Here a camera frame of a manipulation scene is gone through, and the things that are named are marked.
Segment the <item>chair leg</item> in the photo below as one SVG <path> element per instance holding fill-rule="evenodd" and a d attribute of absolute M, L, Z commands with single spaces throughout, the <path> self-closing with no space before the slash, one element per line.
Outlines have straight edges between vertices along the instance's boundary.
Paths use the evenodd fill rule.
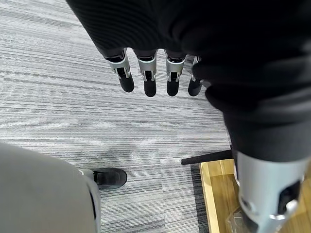
<path fill-rule="evenodd" d="M 200 156 L 195 156 L 187 159 L 182 159 L 181 165 L 188 165 L 188 164 L 198 164 L 203 162 L 210 162 L 216 160 L 224 160 L 224 159 L 232 159 L 232 151 L 231 150 L 224 150 L 219 151 L 211 154 L 204 154 Z"/>

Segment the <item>gray pants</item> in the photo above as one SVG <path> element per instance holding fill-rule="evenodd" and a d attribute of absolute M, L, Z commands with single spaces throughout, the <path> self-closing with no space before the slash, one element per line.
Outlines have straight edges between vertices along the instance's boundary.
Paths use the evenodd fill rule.
<path fill-rule="evenodd" d="M 99 190 L 87 171 L 0 143 L 1 233 L 99 231 Z"/>

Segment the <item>robotic hand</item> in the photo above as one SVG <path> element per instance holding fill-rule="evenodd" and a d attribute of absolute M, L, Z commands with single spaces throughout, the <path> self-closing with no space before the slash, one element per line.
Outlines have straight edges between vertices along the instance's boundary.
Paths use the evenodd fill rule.
<path fill-rule="evenodd" d="M 175 96 L 186 54 L 189 94 L 223 112 L 235 154 L 239 200 L 252 232 L 273 233 L 297 208 L 311 156 L 309 0 L 67 0 L 126 92 L 125 48 L 138 58 L 147 96 L 156 94 L 156 52 L 167 55 Z"/>

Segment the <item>black fingertip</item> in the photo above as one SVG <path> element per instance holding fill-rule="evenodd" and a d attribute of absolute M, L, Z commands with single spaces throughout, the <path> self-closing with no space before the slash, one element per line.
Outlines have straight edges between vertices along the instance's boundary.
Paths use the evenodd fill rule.
<path fill-rule="evenodd" d="M 156 94 L 156 80 L 147 80 L 144 82 L 145 94 L 148 97 L 153 97 Z"/>
<path fill-rule="evenodd" d="M 132 75 L 130 75 L 128 78 L 123 76 L 119 79 L 119 81 L 124 91 L 132 92 L 134 90 L 134 81 Z"/>
<path fill-rule="evenodd" d="M 176 80 L 167 81 L 166 91 L 169 96 L 175 96 L 178 93 L 179 89 L 179 82 L 176 82 Z"/>
<path fill-rule="evenodd" d="M 201 87 L 202 87 L 202 84 L 201 84 L 200 80 L 197 79 L 197 80 L 193 81 L 192 79 L 190 79 L 189 87 L 188 87 L 189 95 L 197 96 L 201 91 Z"/>

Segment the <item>person's leg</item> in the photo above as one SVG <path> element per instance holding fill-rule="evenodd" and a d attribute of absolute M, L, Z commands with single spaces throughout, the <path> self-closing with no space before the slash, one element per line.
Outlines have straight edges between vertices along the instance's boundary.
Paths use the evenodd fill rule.
<path fill-rule="evenodd" d="M 112 171 L 90 178 L 104 188 L 123 185 L 125 172 Z M 100 196 L 90 178 L 65 161 L 0 143 L 0 232 L 98 233 Z"/>

